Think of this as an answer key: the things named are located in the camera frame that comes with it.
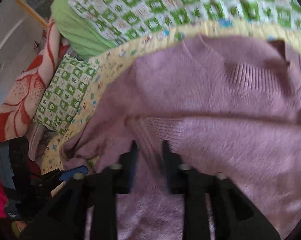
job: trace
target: yellow patterned fabric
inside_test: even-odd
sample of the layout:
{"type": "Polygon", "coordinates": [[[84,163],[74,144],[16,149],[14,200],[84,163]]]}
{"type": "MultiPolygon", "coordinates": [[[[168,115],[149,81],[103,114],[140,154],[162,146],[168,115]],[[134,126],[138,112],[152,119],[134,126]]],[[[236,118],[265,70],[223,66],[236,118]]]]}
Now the yellow patterned fabric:
{"type": "Polygon", "coordinates": [[[99,56],[92,57],[88,62],[97,70],[97,73],[89,83],[81,107],[65,135],[59,134],[50,141],[42,158],[42,173],[47,173],[55,168],[62,169],[59,157],[61,146],[84,129],[89,118],[94,114],[107,85],[129,68],[136,58],[173,46],[183,38],[191,38],[198,34],[212,37],[242,35],[264,40],[282,39],[301,54],[301,33],[299,32],[284,30],[282,27],[272,24],[251,24],[244,20],[221,20],[173,27],[170,30],[132,40],[99,56]]]}

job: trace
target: mauve knit garment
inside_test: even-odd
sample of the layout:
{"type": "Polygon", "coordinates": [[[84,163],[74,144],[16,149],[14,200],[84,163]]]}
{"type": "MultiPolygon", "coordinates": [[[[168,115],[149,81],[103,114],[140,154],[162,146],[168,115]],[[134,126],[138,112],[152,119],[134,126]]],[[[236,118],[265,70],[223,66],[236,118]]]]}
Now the mauve knit garment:
{"type": "Polygon", "coordinates": [[[301,56],[283,41],[198,36],[141,57],[63,145],[64,167],[99,154],[100,172],[134,139],[118,239],[182,239],[183,198],[166,189],[162,139],[200,172],[229,176],[284,239],[301,219],[301,56]]]}

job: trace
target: small checkered pillow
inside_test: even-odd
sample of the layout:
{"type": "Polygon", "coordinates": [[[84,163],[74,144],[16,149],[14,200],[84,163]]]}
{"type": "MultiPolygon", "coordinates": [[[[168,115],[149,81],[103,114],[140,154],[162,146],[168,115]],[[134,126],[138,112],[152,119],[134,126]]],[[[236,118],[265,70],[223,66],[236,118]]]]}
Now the small checkered pillow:
{"type": "Polygon", "coordinates": [[[87,62],[65,55],[45,91],[33,121],[64,134],[95,73],[96,70],[87,62]]]}

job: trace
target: green and white checkered fabric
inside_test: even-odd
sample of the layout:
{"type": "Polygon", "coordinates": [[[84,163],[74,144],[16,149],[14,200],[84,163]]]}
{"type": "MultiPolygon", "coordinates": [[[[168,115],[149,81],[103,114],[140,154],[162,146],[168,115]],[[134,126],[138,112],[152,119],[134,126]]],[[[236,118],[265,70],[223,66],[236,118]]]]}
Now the green and white checkered fabric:
{"type": "Polygon", "coordinates": [[[65,55],[37,108],[34,122],[64,134],[96,70],[65,55]]]}
{"type": "Polygon", "coordinates": [[[301,31],[296,0],[68,0],[104,38],[122,44],[173,25],[245,18],[301,31]]]}

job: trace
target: orange strip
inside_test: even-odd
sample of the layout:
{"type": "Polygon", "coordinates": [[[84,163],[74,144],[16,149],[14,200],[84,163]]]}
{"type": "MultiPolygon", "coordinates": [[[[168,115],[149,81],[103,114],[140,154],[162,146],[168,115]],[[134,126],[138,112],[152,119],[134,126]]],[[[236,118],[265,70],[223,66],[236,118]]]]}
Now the orange strip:
{"type": "Polygon", "coordinates": [[[27,3],[25,3],[22,0],[16,0],[16,2],[23,7],[23,9],[28,12],[35,20],[37,20],[40,25],[47,29],[48,28],[48,22],[46,22],[33,8],[31,8],[27,3]]]}

